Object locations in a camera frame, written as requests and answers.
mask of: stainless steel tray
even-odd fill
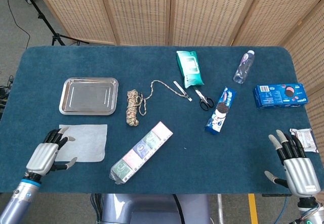
[[[64,115],[110,115],[116,109],[118,81],[114,78],[69,78],[60,101]]]

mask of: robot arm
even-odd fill
[[[320,186],[311,160],[306,157],[297,137],[290,137],[280,130],[276,133],[280,142],[273,135],[269,135],[269,139],[278,153],[287,180],[278,178],[269,171],[264,173],[270,181],[289,188],[293,195],[299,197],[301,217],[290,224],[303,221],[306,224],[324,223],[324,207],[314,197],[320,192]]]
[[[55,159],[60,148],[67,141],[74,141],[72,137],[62,136],[68,129],[62,128],[52,130],[45,137],[43,143],[39,144],[32,154],[26,168],[25,176],[21,179],[18,187],[0,216],[0,224],[17,224],[27,212],[30,203],[41,187],[41,178],[50,171],[67,170],[72,167],[77,158],[73,158],[65,165],[56,165]]]

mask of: blue table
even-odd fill
[[[249,49],[256,59],[247,81],[232,78]],[[192,88],[189,102],[162,85],[154,85],[147,115],[138,127],[126,124],[127,91],[150,93],[150,82],[183,82],[176,51],[197,51],[204,95],[218,101],[225,86],[237,91],[219,135],[204,130],[211,111],[203,111]],[[59,101],[70,77],[114,77],[119,82],[117,108],[110,116],[65,116]],[[59,124],[107,124],[106,156],[99,163],[76,163],[68,171],[43,178],[42,191],[82,193],[287,193],[265,176],[269,170],[284,177],[268,134],[276,129],[309,128],[305,108],[256,109],[252,91],[257,84],[297,82],[289,53],[280,47],[36,47],[19,65],[0,122],[0,192],[12,191],[44,136]],[[112,165],[158,121],[173,136],[126,184],[109,179]],[[323,187],[324,170],[318,154],[308,153]]]

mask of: gray carpet floor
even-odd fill
[[[54,29],[64,34],[43,0],[35,0],[35,2]],[[10,5],[17,23],[31,36],[29,47],[51,44],[52,34],[43,21],[37,18],[37,12],[32,5],[27,4],[25,0],[10,0]],[[28,40],[28,36],[16,27],[7,0],[0,0],[0,27],[0,85],[6,85],[9,75],[16,73]],[[72,41],[64,41],[67,45],[72,44]],[[10,196],[10,193],[0,195],[0,211],[4,209]],[[274,223],[284,201],[283,197],[256,195],[259,223]],[[288,207],[279,223],[289,223],[299,217],[297,202],[297,198],[289,198]],[[217,197],[214,195],[210,195],[210,207],[211,216],[216,224],[218,223]],[[247,195],[223,195],[223,211],[226,224],[251,223]],[[22,223],[94,224],[95,213],[90,204],[90,194],[39,193]]]

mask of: rope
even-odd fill
[[[165,84],[162,81],[159,80],[154,80],[151,82],[151,94],[148,97],[143,97],[143,94],[140,94],[136,91],[136,90],[131,90],[127,92],[127,111],[126,111],[126,122],[128,125],[130,126],[137,126],[139,124],[137,118],[136,118],[136,113],[137,113],[137,107],[139,108],[138,111],[140,113],[140,115],[144,116],[146,114],[146,101],[148,99],[151,98],[151,96],[153,95],[153,84],[154,82],[159,82],[162,85],[164,85],[165,87],[167,87],[169,90],[171,90],[173,93],[175,93],[178,96],[181,97],[186,97],[183,94],[180,94],[178,92],[176,92],[175,90],[173,90],[170,86],[168,86],[167,84]],[[144,107],[144,112],[142,113],[141,111],[141,107],[142,107],[142,103],[143,107]]]

